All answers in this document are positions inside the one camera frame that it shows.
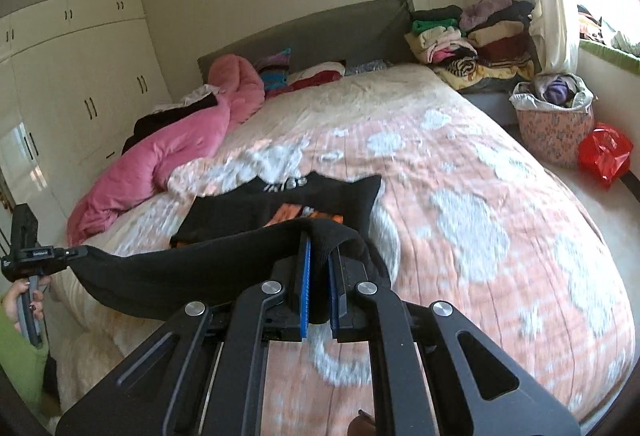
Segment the person's left hand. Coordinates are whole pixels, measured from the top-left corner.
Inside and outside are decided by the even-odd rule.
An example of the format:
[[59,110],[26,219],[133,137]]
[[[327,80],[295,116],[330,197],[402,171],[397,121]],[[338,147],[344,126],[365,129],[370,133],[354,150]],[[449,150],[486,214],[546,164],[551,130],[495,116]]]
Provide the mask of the person's left hand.
[[[38,321],[41,321],[44,317],[43,291],[50,282],[50,277],[41,277],[38,281],[38,286],[34,289],[34,295],[32,295],[29,309]],[[29,280],[18,280],[11,284],[6,294],[1,298],[1,326],[2,328],[10,328],[12,331],[15,331],[18,338],[24,338],[24,335],[22,333],[20,320],[18,320],[17,300],[28,291]]]

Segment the person's right hand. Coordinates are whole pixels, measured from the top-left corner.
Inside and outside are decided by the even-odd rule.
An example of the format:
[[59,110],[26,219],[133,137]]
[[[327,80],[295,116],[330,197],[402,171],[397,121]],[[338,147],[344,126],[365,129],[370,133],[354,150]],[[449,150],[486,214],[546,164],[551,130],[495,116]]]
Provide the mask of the person's right hand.
[[375,419],[369,413],[359,410],[349,423],[347,436],[376,436]]

